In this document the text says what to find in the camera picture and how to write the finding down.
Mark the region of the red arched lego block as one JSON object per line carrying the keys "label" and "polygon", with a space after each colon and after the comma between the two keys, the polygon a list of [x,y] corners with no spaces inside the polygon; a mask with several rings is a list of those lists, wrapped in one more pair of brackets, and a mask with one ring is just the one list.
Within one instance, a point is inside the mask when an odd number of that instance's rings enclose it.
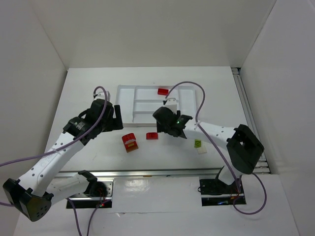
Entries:
{"label": "red arched lego block", "polygon": [[126,135],[123,135],[122,141],[123,141],[124,145],[135,142],[136,141],[135,134],[134,133],[128,133]]}

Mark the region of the red curved lego brick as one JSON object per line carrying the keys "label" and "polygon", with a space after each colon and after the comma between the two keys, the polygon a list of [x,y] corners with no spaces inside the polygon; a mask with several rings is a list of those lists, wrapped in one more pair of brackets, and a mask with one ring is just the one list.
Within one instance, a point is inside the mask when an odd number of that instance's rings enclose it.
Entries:
{"label": "red curved lego brick", "polygon": [[158,140],[158,133],[157,132],[148,132],[146,133],[147,140]]}

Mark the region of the orange lego plate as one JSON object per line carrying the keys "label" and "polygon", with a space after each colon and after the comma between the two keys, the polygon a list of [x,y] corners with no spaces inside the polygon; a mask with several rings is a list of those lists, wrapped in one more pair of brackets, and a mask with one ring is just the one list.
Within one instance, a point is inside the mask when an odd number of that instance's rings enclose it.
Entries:
{"label": "orange lego plate", "polygon": [[136,141],[130,142],[128,144],[124,144],[124,146],[125,146],[125,149],[126,149],[127,153],[138,149],[138,145],[137,145]]}

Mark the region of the red lego plate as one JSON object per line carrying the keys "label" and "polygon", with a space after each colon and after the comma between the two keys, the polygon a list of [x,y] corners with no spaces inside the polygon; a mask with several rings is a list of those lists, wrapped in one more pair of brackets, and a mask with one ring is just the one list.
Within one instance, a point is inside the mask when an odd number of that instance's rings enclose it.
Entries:
{"label": "red lego plate", "polygon": [[157,94],[162,95],[162,96],[167,96],[169,94],[169,90],[166,88],[158,88]]}

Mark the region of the green lego plate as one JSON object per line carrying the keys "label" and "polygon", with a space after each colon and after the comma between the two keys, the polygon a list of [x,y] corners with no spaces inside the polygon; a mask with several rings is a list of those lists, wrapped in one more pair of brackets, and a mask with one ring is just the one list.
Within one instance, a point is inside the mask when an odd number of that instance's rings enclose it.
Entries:
{"label": "green lego plate", "polygon": [[194,147],[195,148],[200,148],[202,146],[201,140],[195,139],[194,140]]}

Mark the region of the white lego plate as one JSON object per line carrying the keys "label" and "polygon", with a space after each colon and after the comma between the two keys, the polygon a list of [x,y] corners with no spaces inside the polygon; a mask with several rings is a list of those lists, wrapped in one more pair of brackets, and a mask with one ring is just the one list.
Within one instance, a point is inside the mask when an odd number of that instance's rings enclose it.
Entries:
{"label": "white lego plate", "polygon": [[206,153],[207,153],[206,146],[200,146],[200,147],[197,147],[196,149],[197,149],[197,153],[198,153],[199,155],[201,155],[201,154],[206,154]]}

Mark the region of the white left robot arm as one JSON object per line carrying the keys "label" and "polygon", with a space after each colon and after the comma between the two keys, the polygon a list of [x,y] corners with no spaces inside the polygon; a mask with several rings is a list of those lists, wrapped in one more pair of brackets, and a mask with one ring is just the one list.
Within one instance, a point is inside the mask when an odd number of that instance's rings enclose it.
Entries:
{"label": "white left robot arm", "polygon": [[95,99],[91,107],[72,118],[49,150],[30,170],[17,180],[9,178],[3,189],[11,206],[30,221],[41,219],[55,203],[82,193],[105,197],[107,187],[86,170],[52,183],[56,174],[86,144],[102,132],[123,128],[121,108],[104,99]]}

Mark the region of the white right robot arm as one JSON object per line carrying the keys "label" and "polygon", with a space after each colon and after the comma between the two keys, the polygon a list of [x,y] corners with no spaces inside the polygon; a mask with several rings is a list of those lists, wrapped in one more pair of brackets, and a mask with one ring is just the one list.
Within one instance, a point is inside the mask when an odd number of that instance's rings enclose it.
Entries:
{"label": "white right robot arm", "polygon": [[263,144],[243,124],[233,128],[196,122],[192,117],[175,114],[165,106],[158,108],[153,117],[157,121],[158,132],[212,144],[224,161],[216,179],[227,186],[242,175],[250,175],[264,152]]}

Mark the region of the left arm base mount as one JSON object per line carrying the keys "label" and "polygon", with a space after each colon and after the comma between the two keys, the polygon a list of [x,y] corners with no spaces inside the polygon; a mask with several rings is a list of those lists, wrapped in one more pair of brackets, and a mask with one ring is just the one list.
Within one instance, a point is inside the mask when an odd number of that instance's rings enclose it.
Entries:
{"label": "left arm base mount", "polygon": [[100,208],[112,207],[114,180],[100,178],[99,182],[91,194],[78,193],[69,197],[76,209],[92,209],[99,203]]}

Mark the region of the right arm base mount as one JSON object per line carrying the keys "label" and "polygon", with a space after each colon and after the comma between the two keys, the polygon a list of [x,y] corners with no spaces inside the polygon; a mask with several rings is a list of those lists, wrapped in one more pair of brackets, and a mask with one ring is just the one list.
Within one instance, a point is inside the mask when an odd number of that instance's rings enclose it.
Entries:
{"label": "right arm base mount", "polygon": [[234,182],[231,185],[226,185],[218,179],[200,179],[200,186],[197,191],[201,194],[201,204],[203,207],[209,206],[227,206],[245,205],[246,198],[244,189],[241,186],[240,190]]}

